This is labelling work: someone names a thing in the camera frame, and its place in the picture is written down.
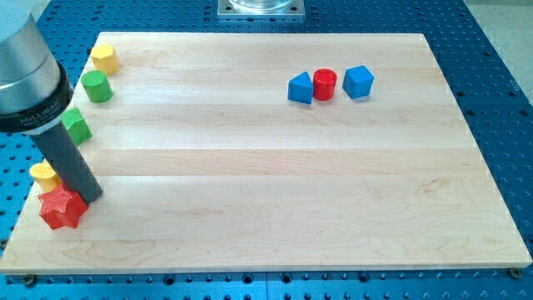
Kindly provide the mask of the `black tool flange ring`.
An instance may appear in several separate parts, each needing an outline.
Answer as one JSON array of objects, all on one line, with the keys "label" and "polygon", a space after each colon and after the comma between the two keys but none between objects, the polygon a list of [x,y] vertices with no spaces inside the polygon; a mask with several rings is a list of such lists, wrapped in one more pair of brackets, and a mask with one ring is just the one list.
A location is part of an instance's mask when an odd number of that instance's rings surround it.
[{"label": "black tool flange ring", "polygon": [[33,107],[1,115],[2,133],[21,133],[39,128],[60,116],[71,102],[73,90],[68,75],[58,64],[60,80],[53,93]]}]

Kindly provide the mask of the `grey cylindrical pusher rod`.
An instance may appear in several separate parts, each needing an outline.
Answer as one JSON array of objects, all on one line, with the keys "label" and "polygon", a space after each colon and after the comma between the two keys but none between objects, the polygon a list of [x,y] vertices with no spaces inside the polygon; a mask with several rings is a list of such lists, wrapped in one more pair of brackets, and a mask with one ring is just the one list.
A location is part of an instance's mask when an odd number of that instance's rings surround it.
[{"label": "grey cylindrical pusher rod", "polygon": [[79,193],[87,204],[102,196],[99,182],[61,121],[31,133],[30,138],[68,190]]}]

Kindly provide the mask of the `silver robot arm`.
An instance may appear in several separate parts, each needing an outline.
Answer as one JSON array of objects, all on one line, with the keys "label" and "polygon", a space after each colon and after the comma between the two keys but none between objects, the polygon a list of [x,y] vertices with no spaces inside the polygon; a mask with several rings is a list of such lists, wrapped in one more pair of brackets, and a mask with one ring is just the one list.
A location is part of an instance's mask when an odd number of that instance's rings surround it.
[{"label": "silver robot arm", "polygon": [[2,3],[1,131],[30,136],[66,187],[92,203],[102,188],[61,122],[72,95],[31,9]]}]

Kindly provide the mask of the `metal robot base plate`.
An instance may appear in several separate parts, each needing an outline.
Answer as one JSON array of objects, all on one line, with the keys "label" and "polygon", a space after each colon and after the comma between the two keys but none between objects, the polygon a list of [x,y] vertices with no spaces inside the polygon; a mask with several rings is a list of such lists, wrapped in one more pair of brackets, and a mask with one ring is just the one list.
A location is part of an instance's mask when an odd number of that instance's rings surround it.
[{"label": "metal robot base plate", "polygon": [[218,0],[219,19],[302,19],[304,0]]}]

